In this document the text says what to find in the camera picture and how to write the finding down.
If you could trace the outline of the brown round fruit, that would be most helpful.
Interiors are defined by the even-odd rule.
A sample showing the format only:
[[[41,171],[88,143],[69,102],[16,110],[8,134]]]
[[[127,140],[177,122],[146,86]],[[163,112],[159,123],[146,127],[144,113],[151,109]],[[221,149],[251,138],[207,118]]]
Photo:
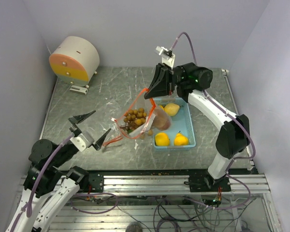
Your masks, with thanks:
[[[155,115],[155,117],[152,123],[152,127],[160,131],[165,131],[169,129],[169,127],[171,126],[171,118],[164,110],[162,110],[161,108],[156,108],[153,111],[153,114]]]

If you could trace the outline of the brown longan bunch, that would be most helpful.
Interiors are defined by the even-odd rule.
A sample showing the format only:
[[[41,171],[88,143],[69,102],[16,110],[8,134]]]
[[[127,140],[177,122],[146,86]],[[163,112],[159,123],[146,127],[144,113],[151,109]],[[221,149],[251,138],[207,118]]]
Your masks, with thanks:
[[[123,115],[119,124],[120,132],[129,139],[144,139],[151,136],[154,117],[144,108],[130,109]]]

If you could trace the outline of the clear orange zip top bag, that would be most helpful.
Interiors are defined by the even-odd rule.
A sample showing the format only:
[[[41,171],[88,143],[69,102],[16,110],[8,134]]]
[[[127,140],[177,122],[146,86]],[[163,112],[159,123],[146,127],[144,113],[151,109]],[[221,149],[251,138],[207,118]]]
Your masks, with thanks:
[[[136,99],[123,108],[122,113],[112,118],[120,138],[144,139],[152,136],[155,130],[165,131],[171,126],[171,117],[154,99],[145,99],[148,92],[148,88],[142,89]]]

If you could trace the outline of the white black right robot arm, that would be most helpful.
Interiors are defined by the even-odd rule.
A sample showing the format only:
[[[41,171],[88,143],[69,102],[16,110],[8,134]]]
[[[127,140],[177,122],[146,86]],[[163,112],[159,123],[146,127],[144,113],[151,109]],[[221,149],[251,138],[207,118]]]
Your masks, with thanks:
[[[246,115],[237,115],[228,110],[208,93],[213,79],[213,72],[194,63],[174,68],[159,63],[149,86],[145,99],[164,97],[174,91],[185,102],[200,110],[218,129],[216,140],[217,154],[207,169],[208,176],[203,185],[208,191],[220,186],[223,178],[236,159],[252,144],[249,119]]]

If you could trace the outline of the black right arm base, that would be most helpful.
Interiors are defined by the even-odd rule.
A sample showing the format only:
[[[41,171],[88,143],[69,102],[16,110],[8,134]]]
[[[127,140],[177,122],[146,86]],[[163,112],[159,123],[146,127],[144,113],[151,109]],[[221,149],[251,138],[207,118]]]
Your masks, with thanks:
[[[209,174],[191,175],[184,185],[189,186],[190,192],[218,192],[219,190],[230,192],[231,186],[229,178],[223,176],[214,180]]]

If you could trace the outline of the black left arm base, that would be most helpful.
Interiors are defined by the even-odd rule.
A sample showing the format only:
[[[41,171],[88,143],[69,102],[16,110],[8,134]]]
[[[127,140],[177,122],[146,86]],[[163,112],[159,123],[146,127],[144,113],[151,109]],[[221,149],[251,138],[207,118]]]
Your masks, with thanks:
[[[78,193],[101,193],[104,188],[104,178],[96,171],[87,171],[78,166],[68,170],[66,176],[80,187]]]

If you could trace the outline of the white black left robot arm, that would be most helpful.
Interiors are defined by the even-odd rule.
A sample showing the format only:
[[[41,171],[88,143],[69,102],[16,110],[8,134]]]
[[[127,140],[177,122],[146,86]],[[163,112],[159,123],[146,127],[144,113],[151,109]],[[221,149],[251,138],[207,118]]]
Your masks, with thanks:
[[[38,140],[31,149],[31,166],[23,184],[19,205],[10,222],[8,232],[45,232],[49,229],[63,206],[77,192],[92,190],[89,172],[74,166],[66,172],[60,166],[78,152],[89,147],[100,150],[108,133],[98,140],[92,137],[92,128],[81,130],[78,124],[92,116],[95,111],[72,116],[68,138],[60,144],[48,139]]]

